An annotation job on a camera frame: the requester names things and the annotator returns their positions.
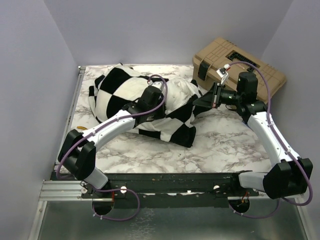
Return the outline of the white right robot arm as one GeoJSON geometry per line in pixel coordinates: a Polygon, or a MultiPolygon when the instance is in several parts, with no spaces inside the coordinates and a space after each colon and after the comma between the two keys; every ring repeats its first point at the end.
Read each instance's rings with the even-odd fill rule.
{"type": "Polygon", "coordinates": [[[218,108],[221,104],[234,105],[243,122],[256,134],[264,147],[270,163],[269,172],[244,171],[230,182],[229,189],[240,196],[247,189],[264,192],[271,199],[286,200],[289,196],[309,192],[304,205],[313,199],[310,175],[313,164],[308,158],[301,158],[284,139],[272,121],[269,109],[257,99],[257,81],[239,80],[235,91],[225,89],[220,83],[193,104],[206,109],[218,108]]]}

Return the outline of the black and white checkered pillowcase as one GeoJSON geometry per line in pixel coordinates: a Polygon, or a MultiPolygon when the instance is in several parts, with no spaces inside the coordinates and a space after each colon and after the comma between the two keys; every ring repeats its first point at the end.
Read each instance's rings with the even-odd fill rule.
{"type": "Polygon", "coordinates": [[[120,110],[147,112],[164,100],[156,111],[139,116],[131,132],[186,148],[195,140],[195,117],[205,112],[193,104],[201,96],[194,79],[150,77],[122,64],[96,78],[88,88],[88,102],[99,123],[120,110]]]}

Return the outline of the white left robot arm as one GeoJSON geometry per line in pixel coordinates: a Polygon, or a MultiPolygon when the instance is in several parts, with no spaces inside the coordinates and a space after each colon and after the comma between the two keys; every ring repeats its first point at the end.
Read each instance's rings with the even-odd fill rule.
{"type": "Polygon", "coordinates": [[[97,196],[106,197],[111,190],[108,177],[96,167],[96,153],[110,140],[129,131],[140,123],[153,117],[156,111],[163,112],[162,102],[153,109],[142,112],[138,104],[129,103],[118,111],[110,119],[99,125],[85,130],[83,133],[77,130],[70,131],[60,150],[56,170],[56,177],[64,179],[61,175],[61,167],[65,167],[73,177],[93,186],[97,196]]]}

